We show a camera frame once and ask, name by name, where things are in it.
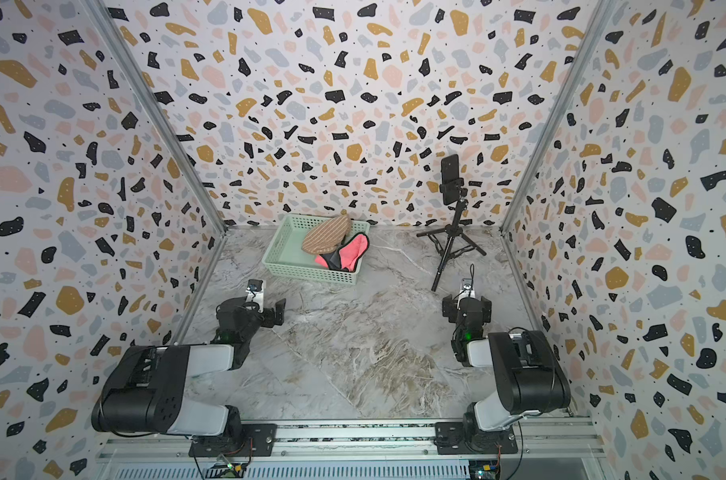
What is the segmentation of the brown striped dishcloth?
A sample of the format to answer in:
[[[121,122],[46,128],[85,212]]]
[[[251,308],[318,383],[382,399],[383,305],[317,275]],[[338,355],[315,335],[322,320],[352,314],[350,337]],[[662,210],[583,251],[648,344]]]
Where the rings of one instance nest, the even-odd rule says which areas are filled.
[[[340,247],[351,229],[352,220],[347,215],[324,220],[307,233],[301,248],[311,255],[331,253]]]

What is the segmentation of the pink grey dishcloth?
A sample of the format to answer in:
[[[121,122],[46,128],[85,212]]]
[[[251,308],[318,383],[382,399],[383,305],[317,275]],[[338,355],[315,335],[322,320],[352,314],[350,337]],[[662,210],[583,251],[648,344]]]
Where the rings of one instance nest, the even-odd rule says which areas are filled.
[[[368,251],[369,246],[369,237],[365,233],[359,232],[335,251],[318,255],[315,262],[331,271],[355,273],[358,263]]]

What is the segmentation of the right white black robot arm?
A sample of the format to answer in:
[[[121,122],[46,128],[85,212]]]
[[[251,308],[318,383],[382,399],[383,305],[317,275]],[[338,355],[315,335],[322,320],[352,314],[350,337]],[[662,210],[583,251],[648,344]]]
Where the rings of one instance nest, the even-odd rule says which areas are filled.
[[[436,424],[439,453],[516,453],[515,423],[571,403],[568,381],[546,336],[517,327],[486,334],[492,302],[469,293],[445,297],[442,315],[455,326],[451,339],[455,359],[465,367],[492,369],[496,390],[472,403],[460,422]]]

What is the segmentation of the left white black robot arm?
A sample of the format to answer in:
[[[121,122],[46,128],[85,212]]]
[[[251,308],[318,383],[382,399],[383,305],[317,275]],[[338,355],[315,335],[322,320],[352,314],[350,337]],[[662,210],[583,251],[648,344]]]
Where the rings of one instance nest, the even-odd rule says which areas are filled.
[[[134,438],[150,434],[243,441],[239,410],[185,396],[187,381],[241,368],[253,337],[281,326],[286,301],[271,308],[252,295],[222,302],[208,343],[132,346],[109,375],[91,415],[94,430]]]

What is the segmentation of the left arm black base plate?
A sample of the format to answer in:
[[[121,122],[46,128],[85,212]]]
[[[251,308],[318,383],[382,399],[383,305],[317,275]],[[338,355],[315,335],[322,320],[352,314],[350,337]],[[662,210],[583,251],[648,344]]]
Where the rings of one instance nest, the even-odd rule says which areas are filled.
[[[246,423],[236,429],[234,435],[194,436],[189,449],[191,458],[269,457],[277,437],[275,423]]]

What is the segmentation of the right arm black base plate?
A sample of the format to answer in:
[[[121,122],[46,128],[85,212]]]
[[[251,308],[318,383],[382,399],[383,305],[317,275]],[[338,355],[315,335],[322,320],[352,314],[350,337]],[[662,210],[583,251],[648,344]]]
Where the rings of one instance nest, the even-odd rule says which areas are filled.
[[[440,455],[517,454],[519,447],[511,428],[482,431],[462,422],[437,422],[435,445]]]

